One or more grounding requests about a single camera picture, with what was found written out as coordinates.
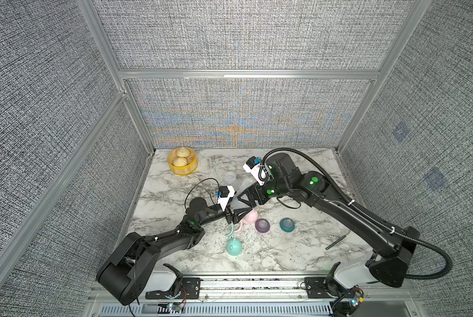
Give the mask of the pink bottle cap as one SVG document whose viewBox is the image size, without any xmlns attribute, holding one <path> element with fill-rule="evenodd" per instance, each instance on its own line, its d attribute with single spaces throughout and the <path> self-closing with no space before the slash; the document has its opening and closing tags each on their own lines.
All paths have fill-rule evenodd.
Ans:
<svg viewBox="0 0 473 317">
<path fill-rule="evenodd" d="M 249 224 L 255 224 L 260 218 L 259 214 L 255 210 L 251 210 L 247 215 L 244 216 L 244 221 Z"/>
</svg>

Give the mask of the purple nipple collar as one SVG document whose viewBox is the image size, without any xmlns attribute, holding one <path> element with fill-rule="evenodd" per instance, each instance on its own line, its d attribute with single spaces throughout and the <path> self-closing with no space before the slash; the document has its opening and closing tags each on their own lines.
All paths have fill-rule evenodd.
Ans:
<svg viewBox="0 0 473 317">
<path fill-rule="evenodd" d="M 270 230 L 271 226 L 270 226 L 268 220 L 258 219 L 255 222 L 255 228 L 256 228 L 257 232 L 259 232 L 259 233 L 267 233 Z"/>
</svg>

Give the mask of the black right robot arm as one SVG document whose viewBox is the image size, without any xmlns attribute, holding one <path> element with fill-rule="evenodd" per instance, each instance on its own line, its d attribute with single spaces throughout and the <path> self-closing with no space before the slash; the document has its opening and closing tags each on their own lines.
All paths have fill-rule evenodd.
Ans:
<svg viewBox="0 0 473 317">
<path fill-rule="evenodd" d="M 401 228 L 393 232 L 372 223 L 373 213 L 353 200 L 346 201 L 320 172 L 301 172 L 286 153 L 271 156 L 266 166 L 268 179 L 257 180 L 242 190 L 238 195 L 240 202 L 256 207 L 271 198 L 288 196 L 333 217 L 372 248 L 370 255 L 345 264 L 335 263 L 328 274 L 327 285 L 338 289 L 372 282 L 402 286 L 416 246 L 400 237 Z"/>
</svg>

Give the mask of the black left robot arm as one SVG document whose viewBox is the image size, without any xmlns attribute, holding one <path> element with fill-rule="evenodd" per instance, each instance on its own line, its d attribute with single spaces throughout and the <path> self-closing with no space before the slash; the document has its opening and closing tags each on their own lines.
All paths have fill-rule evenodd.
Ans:
<svg viewBox="0 0 473 317">
<path fill-rule="evenodd" d="M 219 204 L 209 206 L 203 198 L 192 199 L 175 229 L 151 236 L 129 233 L 102 264 L 96 281 L 122 305 L 131 304 L 145 291 L 158 260 L 197 245 L 205 235 L 204 224 L 219 219 L 236 224 L 256 204 L 246 202 L 245 206 L 233 210 Z"/>
</svg>

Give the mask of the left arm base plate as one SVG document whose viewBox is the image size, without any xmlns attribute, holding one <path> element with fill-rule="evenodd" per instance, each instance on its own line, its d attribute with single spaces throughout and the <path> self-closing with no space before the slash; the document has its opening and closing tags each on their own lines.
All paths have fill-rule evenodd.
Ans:
<svg viewBox="0 0 473 317">
<path fill-rule="evenodd" d="M 182 281 L 174 281 L 165 291 L 154 290 L 147 291 L 145 298 L 149 300 L 173 300 L 198 299 L 201 290 L 201 279 L 182 278 Z"/>
</svg>

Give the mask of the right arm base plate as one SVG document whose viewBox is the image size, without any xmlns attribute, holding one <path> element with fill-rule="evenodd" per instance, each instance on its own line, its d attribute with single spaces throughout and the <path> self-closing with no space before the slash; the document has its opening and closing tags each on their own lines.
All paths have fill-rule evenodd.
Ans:
<svg viewBox="0 0 473 317">
<path fill-rule="evenodd" d="M 330 299 L 333 305 L 358 307 L 364 298 L 363 290 L 358 286 L 345 287 L 328 277 L 305 277 L 304 290 L 310 299 Z"/>
</svg>

